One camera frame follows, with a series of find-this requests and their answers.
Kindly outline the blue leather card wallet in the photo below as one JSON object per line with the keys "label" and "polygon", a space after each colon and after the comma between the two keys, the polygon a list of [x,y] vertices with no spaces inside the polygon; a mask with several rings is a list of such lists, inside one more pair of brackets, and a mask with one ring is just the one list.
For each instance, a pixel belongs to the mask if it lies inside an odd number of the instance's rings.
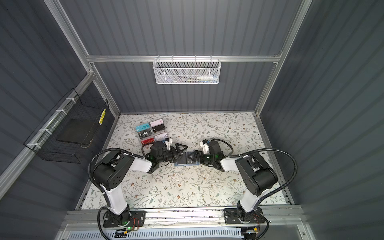
{"label": "blue leather card wallet", "polygon": [[198,166],[200,162],[195,158],[195,151],[184,152],[174,161],[175,167]]}

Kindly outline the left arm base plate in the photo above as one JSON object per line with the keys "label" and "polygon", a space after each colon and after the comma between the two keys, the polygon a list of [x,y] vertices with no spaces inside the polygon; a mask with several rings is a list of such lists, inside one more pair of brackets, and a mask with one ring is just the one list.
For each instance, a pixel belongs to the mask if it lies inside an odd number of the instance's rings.
{"label": "left arm base plate", "polygon": [[104,228],[139,228],[144,225],[146,211],[124,211],[121,215],[116,215],[107,210],[103,215]]}

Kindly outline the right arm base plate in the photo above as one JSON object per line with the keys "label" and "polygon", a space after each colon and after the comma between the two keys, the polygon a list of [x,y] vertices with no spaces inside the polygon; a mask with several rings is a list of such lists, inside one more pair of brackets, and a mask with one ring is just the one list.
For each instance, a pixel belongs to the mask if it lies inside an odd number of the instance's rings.
{"label": "right arm base plate", "polygon": [[263,219],[263,210],[257,208],[249,213],[244,212],[241,209],[235,208],[225,208],[223,209],[223,215],[225,218],[225,223],[228,225],[235,224],[254,224],[260,225],[266,221]]}

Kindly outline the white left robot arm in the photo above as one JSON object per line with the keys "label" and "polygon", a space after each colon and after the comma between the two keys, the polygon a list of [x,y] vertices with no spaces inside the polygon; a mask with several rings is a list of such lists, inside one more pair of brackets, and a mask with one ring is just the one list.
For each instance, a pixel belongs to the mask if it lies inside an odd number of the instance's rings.
{"label": "white left robot arm", "polygon": [[89,162],[88,176],[104,196],[107,208],[120,216],[129,210],[121,183],[129,171],[153,173],[163,162],[174,162],[188,149],[187,145],[173,144],[171,139],[148,144],[149,153],[142,155],[120,148],[104,149]]}

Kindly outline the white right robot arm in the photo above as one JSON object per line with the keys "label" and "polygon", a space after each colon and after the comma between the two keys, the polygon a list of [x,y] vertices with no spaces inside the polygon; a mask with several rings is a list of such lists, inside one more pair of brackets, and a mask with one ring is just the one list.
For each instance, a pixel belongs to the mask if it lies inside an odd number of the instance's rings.
{"label": "white right robot arm", "polygon": [[224,143],[222,140],[204,140],[201,142],[202,151],[188,152],[186,157],[222,172],[238,172],[246,186],[238,202],[238,214],[253,213],[262,202],[262,197],[278,182],[277,174],[259,153],[226,156],[220,142]]}

